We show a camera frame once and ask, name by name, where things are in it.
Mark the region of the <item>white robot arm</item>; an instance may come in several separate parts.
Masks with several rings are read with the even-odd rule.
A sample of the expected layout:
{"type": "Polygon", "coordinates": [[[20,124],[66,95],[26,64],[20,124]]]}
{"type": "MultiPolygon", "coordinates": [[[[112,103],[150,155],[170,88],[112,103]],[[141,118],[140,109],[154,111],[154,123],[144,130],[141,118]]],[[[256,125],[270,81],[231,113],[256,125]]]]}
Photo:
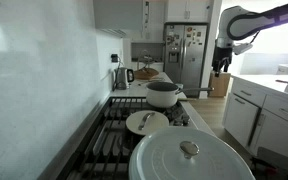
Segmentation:
{"type": "Polygon", "coordinates": [[[257,13],[241,6],[225,9],[220,16],[218,35],[212,60],[213,72],[219,76],[221,69],[228,70],[232,54],[239,55],[252,47],[252,43],[235,45],[235,41],[254,37],[264,29],[288,23],[288,4],[257,13]]]}

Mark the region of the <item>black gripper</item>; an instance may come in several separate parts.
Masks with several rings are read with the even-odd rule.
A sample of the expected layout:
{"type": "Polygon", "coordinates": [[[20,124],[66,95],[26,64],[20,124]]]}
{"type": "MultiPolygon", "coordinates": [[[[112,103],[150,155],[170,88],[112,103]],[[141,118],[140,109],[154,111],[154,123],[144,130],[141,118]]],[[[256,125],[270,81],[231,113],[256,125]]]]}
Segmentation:
{"type": "Polygon", "coordinates": [[[218,77],[221,73],[221,69],[225,72],[228,71],[228,67],[232,61],[232,49],[231,48],[220,48],[214,49],[212,67],[215,72],[215,76],[218,77]]]}

